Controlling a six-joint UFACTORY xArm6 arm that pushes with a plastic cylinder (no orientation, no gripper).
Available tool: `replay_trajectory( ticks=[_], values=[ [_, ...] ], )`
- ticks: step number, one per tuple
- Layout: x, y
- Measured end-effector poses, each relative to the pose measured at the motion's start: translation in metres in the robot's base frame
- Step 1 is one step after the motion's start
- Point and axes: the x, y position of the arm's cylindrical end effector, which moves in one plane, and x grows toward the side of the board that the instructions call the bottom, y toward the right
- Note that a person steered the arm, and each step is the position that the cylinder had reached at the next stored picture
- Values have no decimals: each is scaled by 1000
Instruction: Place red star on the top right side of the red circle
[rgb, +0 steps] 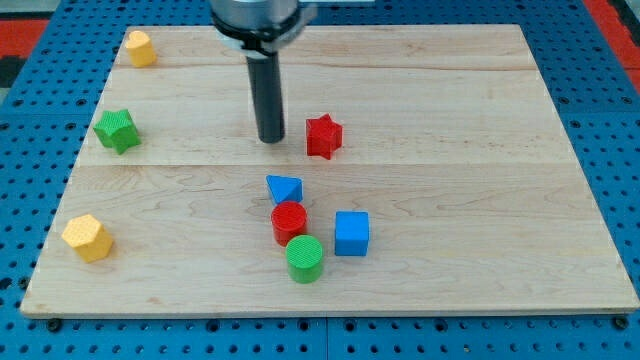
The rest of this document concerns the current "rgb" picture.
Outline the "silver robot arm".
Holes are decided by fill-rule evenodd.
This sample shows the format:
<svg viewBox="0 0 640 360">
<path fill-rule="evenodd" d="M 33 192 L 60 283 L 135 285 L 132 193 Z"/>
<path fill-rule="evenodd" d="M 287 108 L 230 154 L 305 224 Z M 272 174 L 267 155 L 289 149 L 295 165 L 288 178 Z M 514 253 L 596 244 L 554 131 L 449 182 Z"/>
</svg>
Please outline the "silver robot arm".
<svg viewBox="0 0 640 360">
<path fill-rule="evenodd" d="M 211 0 L 219 39 L 246 58 L 258 138 L 273 144 L 285 137 L 279 51 L 317 15 L 298 0 Z"/>
</svg>

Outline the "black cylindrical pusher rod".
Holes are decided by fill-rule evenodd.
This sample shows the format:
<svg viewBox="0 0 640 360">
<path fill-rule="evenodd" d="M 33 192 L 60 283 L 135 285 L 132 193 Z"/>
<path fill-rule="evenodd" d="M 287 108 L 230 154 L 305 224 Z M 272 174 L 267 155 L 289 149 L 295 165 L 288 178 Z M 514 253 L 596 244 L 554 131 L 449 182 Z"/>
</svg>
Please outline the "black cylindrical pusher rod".
<svg viewBox="0 0 640 360">
<path fill-rule="evenodd" d="M 246 58 L 258 138 L 274 144 L 285 136 L 279 58 Z"/>
</svg>

